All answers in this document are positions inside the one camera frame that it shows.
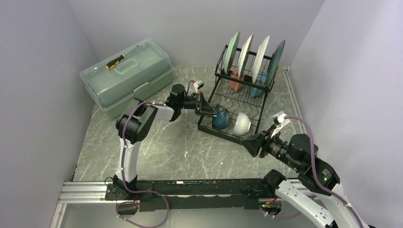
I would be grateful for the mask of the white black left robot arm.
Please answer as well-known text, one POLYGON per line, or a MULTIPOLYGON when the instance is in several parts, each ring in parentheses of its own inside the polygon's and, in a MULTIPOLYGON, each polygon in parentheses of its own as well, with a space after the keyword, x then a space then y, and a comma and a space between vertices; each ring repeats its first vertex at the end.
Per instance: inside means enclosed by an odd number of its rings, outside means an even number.
POLYGON ((137 97, 131 100, 115 124, 120 140, 120 163, 113 176, 113 184, 122 198, 129 200, 136 195, 140 145, 155 120, 173 122, 183 109, 194 110, 196 115, 217 114, 200 91, 203 86, 204 82, 201 80, 190 81, 188 86, 174 84, 163 104, 147 102, 137 97))

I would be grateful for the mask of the pink ceramic mug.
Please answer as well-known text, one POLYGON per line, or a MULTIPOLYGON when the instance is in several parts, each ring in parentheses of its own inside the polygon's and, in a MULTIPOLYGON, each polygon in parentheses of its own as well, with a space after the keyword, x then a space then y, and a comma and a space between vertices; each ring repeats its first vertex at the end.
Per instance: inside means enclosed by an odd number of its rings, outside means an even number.
MULTIPOLYGON (((240 81, 244 81, 245 80, 245 75, 242 74, 241 78, 239 78, 239 76, 238 76, 238 68, 236 67, 233 70, 233 72, 231 73, 230 78, 235 78, 235 79, 238 79, 240 81)), ((234 90, 234 92, 238 92, 243 87, 243 84, 239 83, 239 82, 236 82, 236 81, 230 80, 229 81, 229 86, 234 90)))

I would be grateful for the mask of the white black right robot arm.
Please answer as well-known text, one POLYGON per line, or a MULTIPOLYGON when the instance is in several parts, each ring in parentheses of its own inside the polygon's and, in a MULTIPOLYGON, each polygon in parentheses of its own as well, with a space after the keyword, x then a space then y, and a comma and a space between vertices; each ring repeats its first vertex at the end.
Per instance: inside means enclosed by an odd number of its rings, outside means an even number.
POLYGON ((345 195, 335 169, 316 156, 318 147, 306 134, 296 134, 284 142, 272 132, 262 131, 241 140, 252 157, 271 155, 298 174, 298 180, 324 204, 302 195, 283 174, 271 170, 261 180, 267 197, 279 196, 320 228, 368 228, 345 195))

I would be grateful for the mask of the white ceramic bowl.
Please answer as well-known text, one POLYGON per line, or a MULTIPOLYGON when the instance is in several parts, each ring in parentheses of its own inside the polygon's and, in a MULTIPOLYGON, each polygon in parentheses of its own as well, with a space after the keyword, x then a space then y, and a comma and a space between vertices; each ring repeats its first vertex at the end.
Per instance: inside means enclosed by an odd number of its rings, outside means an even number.
POLYGON ((242 136, 246 133, 249 132, 250 130, 250 126, 251 126, 251 121, 249 119, 249 117, 243 113, 240 112, 238 114, 235 126, 234 126, 234 130, 233 130, 233 135, 235 136, 242 136))

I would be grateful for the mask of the green translucent plastic storage box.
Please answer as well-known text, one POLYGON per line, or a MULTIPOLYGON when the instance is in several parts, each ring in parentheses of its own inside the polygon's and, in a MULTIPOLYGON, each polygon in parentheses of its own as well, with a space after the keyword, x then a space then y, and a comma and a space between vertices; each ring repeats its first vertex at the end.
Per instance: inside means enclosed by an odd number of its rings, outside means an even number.
POLYGON ((169 55, 153 40, 146 38, 80 72, 86 90, 98 107, 108 112, 133 95, 133 91, 145 83, 150 83, 173 67, 169 55), (107 69, 106 64, 121 54, 127 54, 115 68, 107 69))

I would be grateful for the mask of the black wire dish rack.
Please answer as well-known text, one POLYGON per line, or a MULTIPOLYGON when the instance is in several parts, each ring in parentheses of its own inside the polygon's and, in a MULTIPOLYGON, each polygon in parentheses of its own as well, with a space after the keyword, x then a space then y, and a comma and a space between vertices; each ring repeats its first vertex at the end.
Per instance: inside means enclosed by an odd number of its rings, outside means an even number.
POLYGON ((197 128, 204 133, 239 144, 240 140, 259 132, 265 102, 272 89, 270 90, 267 87, 267 82, 263 83, 258 79, 256 83, 252 83, 252 68, 257 54, 253 51, 249 51, 245 59, 244 68, 242 69, 242 74, 245 75, 244 81, 230 78, 231 73, 237 67, 237 61, 241 52, 241 48, 239 47, 236 50, 234 63, 228 74, 225 75, 222 69, 227 48, 228 45, 225 45, 215 67, 215 84, 210 92, 208 102, 213 107, 222 105, 228 109, 229 125, 224 129, 213 129, 212 118, 202 116, 198 121, 197 128), (238 92, 234 92, 229 86, 230 80, 242 83, 243 87, 238 92), (249 117, 251 126, 248 133, 243 136, 235 136, 233 135, 233 130, 240 112, 245 113, 249 117))

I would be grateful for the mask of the yellow black handled screwdriver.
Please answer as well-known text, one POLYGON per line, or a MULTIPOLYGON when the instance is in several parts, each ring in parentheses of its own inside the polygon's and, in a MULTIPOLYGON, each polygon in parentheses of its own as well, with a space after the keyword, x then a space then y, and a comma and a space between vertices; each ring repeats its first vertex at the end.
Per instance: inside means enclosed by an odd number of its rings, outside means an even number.
POLYGON ((133 52, 136 48, 138 48, 139 45, 135 45, 135 47, 130 50, 127 54, 121 54, 120 56, 118 56, 117 58, 111 60, 110 62, 108 62, 106 64, 106 68, 107 69, 113 69, 115 68, 120 62, 122 62, 123 59, 126 58, 126 55, 130 54, 131 52, 133 52))

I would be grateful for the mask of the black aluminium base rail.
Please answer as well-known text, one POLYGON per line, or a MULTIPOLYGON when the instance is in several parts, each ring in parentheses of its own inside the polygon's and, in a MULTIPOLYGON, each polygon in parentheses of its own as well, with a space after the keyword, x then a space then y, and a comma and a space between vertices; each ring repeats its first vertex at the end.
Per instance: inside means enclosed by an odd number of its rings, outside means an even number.
POLYGON ((111 181, 66 182, 59 204, 109 204, 118 213, 131 216, 137 212, 166 209, 259 209, 280 212, 280 198, 263 189, 260 179, 210 180, 139 180, 139 193, 126 193, 111 181))

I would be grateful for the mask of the red teal flower plate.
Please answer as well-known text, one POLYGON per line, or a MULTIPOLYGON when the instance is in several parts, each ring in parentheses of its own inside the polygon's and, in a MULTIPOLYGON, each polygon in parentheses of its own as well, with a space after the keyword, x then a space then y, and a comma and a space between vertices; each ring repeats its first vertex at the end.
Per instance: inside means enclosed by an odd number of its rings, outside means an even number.
POLYGON ((261 63, 263 61, 263 58, 264 58, 264 55, 265 55, 265 52, 266 52, 266 49, 267 49, 267 46, 268 46, 269 39, 270 39, 270 36, 267 36, 262 41, 262 43, 260 44, 260 46, 258 48, 256 58, 255 58, 255 61, 254 61, 254 65, 253 65, 253 68, 252 68, 252 83, 253 84, 256 83, 256 81, 257 81, 257 77, 258 77, 259 70, 260 70, 260 67, 261 67, 261 63))

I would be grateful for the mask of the light blue flower plate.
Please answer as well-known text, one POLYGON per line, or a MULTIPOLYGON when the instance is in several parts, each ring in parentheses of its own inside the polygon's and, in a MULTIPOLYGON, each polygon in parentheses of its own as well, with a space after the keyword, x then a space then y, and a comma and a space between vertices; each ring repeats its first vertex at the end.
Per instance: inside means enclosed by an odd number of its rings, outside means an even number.
POLYGON ((225 75, 228 74, 230 67, 232 66, 236 50, 238 47, 239 43, 239 38, 240 38, 240 30, 235 33, 235 35, 231 38, 228 48, 224 57, 224 63, 223 63, 223 73, 225 75))

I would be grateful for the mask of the brown glazed bowl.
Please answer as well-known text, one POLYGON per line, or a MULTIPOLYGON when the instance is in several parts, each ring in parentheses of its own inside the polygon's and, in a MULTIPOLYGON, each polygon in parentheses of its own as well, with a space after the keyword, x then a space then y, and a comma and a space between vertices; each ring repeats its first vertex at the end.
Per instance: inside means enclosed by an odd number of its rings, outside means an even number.
POLYGON ((218 104, 215 107, 217 114, 213 117, 212 127, 213 129, 224 129, 229 125, 229 111, 224 106, 218 104))

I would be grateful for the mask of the red teal rimmed plate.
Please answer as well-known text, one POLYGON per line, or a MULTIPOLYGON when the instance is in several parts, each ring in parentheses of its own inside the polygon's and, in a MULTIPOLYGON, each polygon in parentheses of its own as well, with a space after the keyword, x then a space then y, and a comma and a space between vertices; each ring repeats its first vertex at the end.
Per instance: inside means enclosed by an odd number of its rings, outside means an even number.
POLYGON ((253 42, 253 37, 254 37, 253 34, 250 35, 241 49, 240 56, 239 56, 239 59, 237 62, 238 79, 241 79, 241 77, 242 77, 242 69, 244 67, 244 62, 245 62, 246 56, 247 56, 247 54, 250 50, 251 44, 253 42))

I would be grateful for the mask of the dark blue speckled plate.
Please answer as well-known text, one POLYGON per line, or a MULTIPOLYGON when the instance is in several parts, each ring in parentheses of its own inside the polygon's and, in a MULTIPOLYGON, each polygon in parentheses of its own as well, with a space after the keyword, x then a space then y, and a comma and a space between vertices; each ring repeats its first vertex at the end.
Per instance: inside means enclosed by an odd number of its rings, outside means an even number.
POLYGON ((271 61, 269 63, 268 69, 267 69, 267 87, 271 90, 274 84, 274 78, 276 76, 280 60, 282 57, 282 53, 285 47, 286 40, 283 40, 279 43, 277 46, 275 52, 273 53, 271 57, 271 61))

